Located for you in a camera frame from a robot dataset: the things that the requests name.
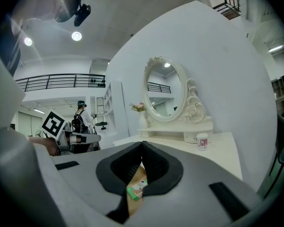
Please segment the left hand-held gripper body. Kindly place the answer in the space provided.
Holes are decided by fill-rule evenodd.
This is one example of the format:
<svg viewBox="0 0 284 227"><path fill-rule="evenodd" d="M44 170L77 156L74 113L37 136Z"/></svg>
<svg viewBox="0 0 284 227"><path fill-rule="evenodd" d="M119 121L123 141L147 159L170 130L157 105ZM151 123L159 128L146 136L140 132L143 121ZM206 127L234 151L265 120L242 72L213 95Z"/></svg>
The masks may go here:
<svg viewBox="0 0 284 227"><path fill-rule="evenodd" d="M85 153L90 147L87 134L73 132L66 119L55 111L46 114L41 130L55 140L60 155Z"/></svg>

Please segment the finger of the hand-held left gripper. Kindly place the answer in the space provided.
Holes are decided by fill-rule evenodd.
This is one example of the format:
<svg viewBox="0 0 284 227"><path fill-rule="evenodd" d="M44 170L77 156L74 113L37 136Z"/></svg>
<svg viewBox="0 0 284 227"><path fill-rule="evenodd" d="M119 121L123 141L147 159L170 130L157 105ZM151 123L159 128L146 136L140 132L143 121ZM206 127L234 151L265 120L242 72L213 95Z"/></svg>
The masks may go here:
<svg viewBox="0 0 284 227"><path fill-rule="evenodd" d="M99 141L101 141L101 136L96 134L73 133L70 135L70 145L74 144L90 145L92 143L96 143Z"/></svg>

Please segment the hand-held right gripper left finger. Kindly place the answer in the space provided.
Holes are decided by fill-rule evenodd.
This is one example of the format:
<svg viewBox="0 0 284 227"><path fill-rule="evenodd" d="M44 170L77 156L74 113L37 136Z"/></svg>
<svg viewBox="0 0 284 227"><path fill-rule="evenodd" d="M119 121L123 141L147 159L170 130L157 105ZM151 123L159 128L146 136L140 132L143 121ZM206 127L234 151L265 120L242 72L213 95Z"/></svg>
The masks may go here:
<svg viewBox="0 0 284 227"><path fill-rule="evenodd" d="M126 147L51 157L45 146L35 145L45 185L68 227L118 227L106 215L121 196L107 192L96 176L98 162Z"/></svg>

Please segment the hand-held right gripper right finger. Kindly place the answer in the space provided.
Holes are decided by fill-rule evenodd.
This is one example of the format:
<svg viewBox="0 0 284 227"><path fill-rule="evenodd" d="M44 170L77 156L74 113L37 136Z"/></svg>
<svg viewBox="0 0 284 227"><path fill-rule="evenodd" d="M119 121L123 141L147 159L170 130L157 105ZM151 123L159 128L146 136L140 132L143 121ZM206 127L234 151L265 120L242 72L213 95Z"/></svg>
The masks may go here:
<svg viewBox="0 0 284 227"><path fill-rule="evenodd" d="M176 157L183 165L183 176L167 194L147 196L129 217L131 227L224 227L232 222L211 191L212 183L224 183L249 210L261 198L246 183L199 155L155 143L155 147Z"/></svg>

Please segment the person's left hand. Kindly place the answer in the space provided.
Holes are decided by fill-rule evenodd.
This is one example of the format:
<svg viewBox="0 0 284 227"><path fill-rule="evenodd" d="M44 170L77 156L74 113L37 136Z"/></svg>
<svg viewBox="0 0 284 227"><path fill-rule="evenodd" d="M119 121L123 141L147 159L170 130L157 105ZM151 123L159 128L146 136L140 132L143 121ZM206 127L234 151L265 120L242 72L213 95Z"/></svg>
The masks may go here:
<svg viewBox="0 0 284 227"><path fill-rule="evenodd" d="M50 156L59 155L59 148L54 138L28 137L30 142L46 147Z"/></svg>

